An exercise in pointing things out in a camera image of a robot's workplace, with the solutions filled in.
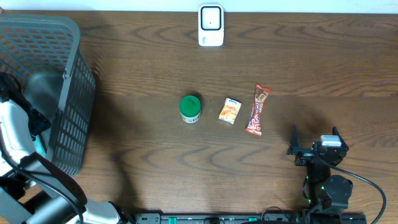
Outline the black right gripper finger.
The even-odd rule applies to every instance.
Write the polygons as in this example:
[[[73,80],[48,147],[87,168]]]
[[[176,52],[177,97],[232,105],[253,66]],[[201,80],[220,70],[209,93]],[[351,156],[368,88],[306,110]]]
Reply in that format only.
[[[294,126],[292,137],[290,139],[289,147],[287,150],[287,155],[296,155],[299,152],[299,150],[300,150],[300,146],[299,146],[298,131],[297,131],[297,127]]]
[[[334,126],[333,129],[332,129],[332,135],[337,136],[339,138],[340,143],[341,143],[341,147],[343,149],[349,149],[348,145],[345,143],[345,141],[343,140],[343,138],[339,134],[338,129],[337,129],[336,126]]]

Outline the red Top chocolate bar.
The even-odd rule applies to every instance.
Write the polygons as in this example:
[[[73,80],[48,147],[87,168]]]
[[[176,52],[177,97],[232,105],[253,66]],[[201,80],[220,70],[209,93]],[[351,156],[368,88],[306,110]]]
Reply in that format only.
[[[269,96],[270,89],[256,84],[254,91],[254,103],[252,105],[251,116],[245,131],[256,136],[262,135],[261,129],[261,113],[265,102]]]

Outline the orange tissue pack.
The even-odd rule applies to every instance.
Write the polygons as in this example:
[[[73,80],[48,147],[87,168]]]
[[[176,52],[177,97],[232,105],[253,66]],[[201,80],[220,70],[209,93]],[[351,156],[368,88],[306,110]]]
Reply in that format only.
[[[236,117],[241,109],[242,103],[240,101],[226,98],[224,107],[219,114],[219,119],[234,124]]]

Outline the green lid jar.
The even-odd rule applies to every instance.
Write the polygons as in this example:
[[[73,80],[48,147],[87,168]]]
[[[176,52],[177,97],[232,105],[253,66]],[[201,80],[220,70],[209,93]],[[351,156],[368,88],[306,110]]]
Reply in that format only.
[[[184,96],[180,101],[180,114],[186,123],[196,123],[201,116],[201,102],[193,95]]]

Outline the teal wet wipes pack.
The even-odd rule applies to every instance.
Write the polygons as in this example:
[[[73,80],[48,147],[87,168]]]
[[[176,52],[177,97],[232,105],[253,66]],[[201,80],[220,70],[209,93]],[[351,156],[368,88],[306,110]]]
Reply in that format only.
[[[42,141],[39,136],[35,137],[35,140],[33,141],[34,147],[37,153],[39,153],[41,156],[46,157],[46,150],[44,148],[44,145],[42,144]]]

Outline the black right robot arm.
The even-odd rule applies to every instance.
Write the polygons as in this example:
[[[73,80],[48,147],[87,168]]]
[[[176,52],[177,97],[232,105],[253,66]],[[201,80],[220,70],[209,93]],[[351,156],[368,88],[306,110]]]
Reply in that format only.
[[[342,213],[348,208],[353,190],[352,181],[341,175],[332,175],[347,154],[349,147],[337,128],[331,135],[322,135],[311,148],[300,146],[297,128],[290,140],[288,155],[294,155],[296,166],[304,166],[307,176],[303,183],[303,196],[309,208],[302,212],[303,223],[342,223]]]

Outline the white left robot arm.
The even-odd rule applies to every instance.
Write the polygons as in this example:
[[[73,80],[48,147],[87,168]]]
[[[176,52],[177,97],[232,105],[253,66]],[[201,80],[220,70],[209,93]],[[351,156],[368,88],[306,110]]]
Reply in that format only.
[[[1,216],[9,223],[135,223],[114,203],[87,199],[37,152],[35,137],[50,126],[14,78],[1,73]]]

